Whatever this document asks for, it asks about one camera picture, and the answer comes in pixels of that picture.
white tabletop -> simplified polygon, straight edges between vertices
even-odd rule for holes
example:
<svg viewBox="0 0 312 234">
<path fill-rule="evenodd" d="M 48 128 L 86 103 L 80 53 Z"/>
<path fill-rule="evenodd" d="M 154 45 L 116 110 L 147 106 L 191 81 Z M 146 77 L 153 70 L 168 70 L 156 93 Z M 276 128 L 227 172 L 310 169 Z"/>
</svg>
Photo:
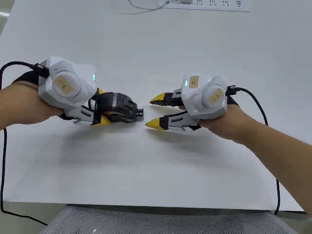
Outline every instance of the white tabletop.
<svg viewBox="0 0 312 234">
<path fill-rule="evenodd" d="M 311 143 L 312 1 L 300 2 L 255 0 L 251 13 L 131 15 L 137 10 L 126 0 L 16 0 L 0 63 L 50 56 L 91 63 L 98 85 L 131 96 L 145 121 L 177 112 L 148 103 L 178 88 L 184 73 L 222 75 L 256 94 L 272 127 Z M 24 71 L 8 69 L 4 86 Z M 234 98 L 262 121 L 249 96 Z M 58 117 L 8 128 L 4 198 L 268 210 L 277 200 L 275 179 L 256 156 L 208 130 L 158 132 L 144 122 L 89 128 Z M 283 187 L 281 209 L 302 210 Z"/>
</svg>

white cable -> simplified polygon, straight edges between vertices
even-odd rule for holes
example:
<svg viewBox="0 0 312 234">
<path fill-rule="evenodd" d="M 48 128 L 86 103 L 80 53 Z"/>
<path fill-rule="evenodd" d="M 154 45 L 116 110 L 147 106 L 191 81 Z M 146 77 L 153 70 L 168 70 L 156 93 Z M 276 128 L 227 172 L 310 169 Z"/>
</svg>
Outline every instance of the white cable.
<svg viewBox="0 0 312 234">
<path fill-rule="evenodd" d="M 148 8 L 143 8 L 143 7 L 139 7 L 139 6 L 136 6 L 134 5 L 131 0 L 128 0 L 129 4 L 132 5 L 133 7 L 137 8 L 137 9 L 141 9 L 141 10 L 148 10 L 148 11 L 156 11 L 156 10 L 159 10 L 161 8 L 163 8 L 166 4 L 169 3 L 170 0 L 166 0 L 166 2 L 164 4 L 162 4 L 160 7 L 158 8 L 154 8 L 154 9 L 148 9 Z"/>
</svg>

forearm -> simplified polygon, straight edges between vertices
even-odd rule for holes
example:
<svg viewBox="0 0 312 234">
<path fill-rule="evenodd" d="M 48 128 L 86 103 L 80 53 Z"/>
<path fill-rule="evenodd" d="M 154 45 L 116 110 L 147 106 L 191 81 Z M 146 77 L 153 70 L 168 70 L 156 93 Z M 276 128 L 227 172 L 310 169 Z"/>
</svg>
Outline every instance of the forearm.
<svg viewBox="0 0 312 234">
<path fill-rule="evenodd" d="M 10 88 L 0 91 L 0 130 L 16 122 L 14 96 Z"/>
<path fill-rule="evenodd" d="M 255 153 L 302 208 L 312 215 L 312 146 L 256 121 L 240 142 Z"/>
<path fill-rule="evenodd" d="M 51 116 L 59 116 L 63 110 L 45 103 L 38 96 L 38 87 L 20 81 L 0 91 L 0 129 L 12 124 L 33 124 Z"/>
</svg>

power strip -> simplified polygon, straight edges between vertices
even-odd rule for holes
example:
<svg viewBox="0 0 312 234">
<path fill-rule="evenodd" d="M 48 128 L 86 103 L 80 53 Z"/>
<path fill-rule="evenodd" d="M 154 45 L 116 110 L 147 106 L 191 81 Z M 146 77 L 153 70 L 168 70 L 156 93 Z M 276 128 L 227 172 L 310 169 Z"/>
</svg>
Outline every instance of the power strip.
<svg viewBox="0 0 312 234">
<path fill-rule="evenodd" d="M 167 0 L 158 0 L 163 5 Z M 242 11 L 250 12 L 253 0 L 193 0 L 192 3 L 181 3 L 180 0 L 170 0 L 163 8 L 213 10 L 213 11 Z"/>
</svg>

black strap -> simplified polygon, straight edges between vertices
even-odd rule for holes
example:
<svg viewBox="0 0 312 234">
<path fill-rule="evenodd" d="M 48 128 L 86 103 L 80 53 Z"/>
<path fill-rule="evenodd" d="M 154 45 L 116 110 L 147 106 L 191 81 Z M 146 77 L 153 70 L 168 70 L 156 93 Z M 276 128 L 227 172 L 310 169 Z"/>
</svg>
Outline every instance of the black strap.
<svg viewBox="0 0 312 234">
<path fill-rule="evenodd" d="M 12 82 L 18 82 L 18 81 L 26 81 L 35 85 L 39 84 L 39 75 L 38 73 L 34 72 L 34 71 L 30 71 L 30 72 L 26 72 L 23 75 L 21 75 L 19 78 L 17 78 L 15 81 Z"/>
</svg>

